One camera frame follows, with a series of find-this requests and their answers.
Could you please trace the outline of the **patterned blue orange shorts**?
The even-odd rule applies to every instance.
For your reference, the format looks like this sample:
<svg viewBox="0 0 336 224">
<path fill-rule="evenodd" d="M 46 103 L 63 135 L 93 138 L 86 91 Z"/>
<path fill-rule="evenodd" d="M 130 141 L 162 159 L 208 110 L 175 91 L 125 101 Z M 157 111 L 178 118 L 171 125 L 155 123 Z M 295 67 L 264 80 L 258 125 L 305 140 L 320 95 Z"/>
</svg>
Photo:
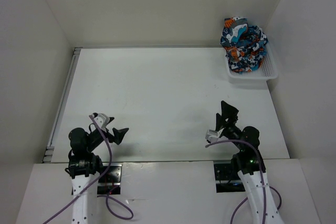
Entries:
<svg viewBox="0 0 336 224">
<path fill-rule="evenodd" d="M 246 18 L 224 20 L 220 45 L 225 49 L 231 71 L 242 74 L 258 70 L 267 54 L 267 43 L 262 28 L 249 25 Z"/>
</svg>

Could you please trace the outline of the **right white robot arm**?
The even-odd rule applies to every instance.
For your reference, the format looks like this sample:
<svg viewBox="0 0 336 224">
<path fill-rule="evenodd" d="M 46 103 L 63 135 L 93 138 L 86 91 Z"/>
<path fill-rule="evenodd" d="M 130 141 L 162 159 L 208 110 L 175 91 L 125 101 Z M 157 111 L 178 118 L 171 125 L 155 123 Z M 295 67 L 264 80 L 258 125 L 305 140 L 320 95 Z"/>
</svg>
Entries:
<svg viewBox="0 0 336 224">
<path fill-rule="evenodd" d="M 244 186 L 253 223 L 284 223 L 272 195 L 265 163 L 259 151 L 259 130 L 253 126 L 236 126 L 239 110 L 225 101 L 216 114 L 216 136 L 219 142 L 229 141 L 238 148 L 233 155 L 230 172 Z"/>
</svg>

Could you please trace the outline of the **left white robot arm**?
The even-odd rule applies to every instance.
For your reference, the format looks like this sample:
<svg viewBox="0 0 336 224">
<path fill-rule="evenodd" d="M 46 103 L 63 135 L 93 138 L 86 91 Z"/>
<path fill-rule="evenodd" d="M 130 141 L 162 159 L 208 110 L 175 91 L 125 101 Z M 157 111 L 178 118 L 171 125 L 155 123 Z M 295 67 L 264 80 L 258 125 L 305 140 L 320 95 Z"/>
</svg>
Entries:
<svg viewBox="0 0 336 224">
<path fill-rule="evenodd" d="M 81 127 L 70 131 L 69 163 L 65 171 L 69 174 L 72 183 L 72 223 L 97 223 L 98 182 L 110 171 L 112 165 L 112 149 L 110 144 L 120 145 L 129 128 L 111 131 L 108 125 L 114 117 L 103 113 L 93 113 L 90 116 L 89 132 Z M 109 152 L 107 166 L 99 155 L 93 151 L 105 143 Z"/>
</svg>

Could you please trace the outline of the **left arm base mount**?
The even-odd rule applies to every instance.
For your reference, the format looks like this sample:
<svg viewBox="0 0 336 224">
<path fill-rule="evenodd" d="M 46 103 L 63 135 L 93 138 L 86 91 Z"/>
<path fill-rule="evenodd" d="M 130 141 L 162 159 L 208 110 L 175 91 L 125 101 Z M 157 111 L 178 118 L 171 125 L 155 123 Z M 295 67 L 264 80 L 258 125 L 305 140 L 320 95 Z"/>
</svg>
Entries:
<svg viewBox="0 0 336 224">
<path fill-rule="evenodd" d="M 98 195 L 119 195 L 121 191 L 122 164 L 112 163 L 107 173 L 98 180 Z"/>
</svg>

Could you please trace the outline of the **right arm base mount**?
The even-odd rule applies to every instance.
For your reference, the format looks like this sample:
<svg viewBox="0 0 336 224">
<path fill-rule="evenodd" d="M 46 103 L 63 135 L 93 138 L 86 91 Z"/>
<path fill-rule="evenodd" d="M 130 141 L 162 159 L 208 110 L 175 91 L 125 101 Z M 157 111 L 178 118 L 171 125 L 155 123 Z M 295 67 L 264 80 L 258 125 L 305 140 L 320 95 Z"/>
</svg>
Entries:
<svg viewBox="0 0 336 224">
<path fill-rule="evenodd" d="M 214 162 L 213 166 L 217 193 L 245 191 L 242 181 L 230 162 Z"/>
</svg>

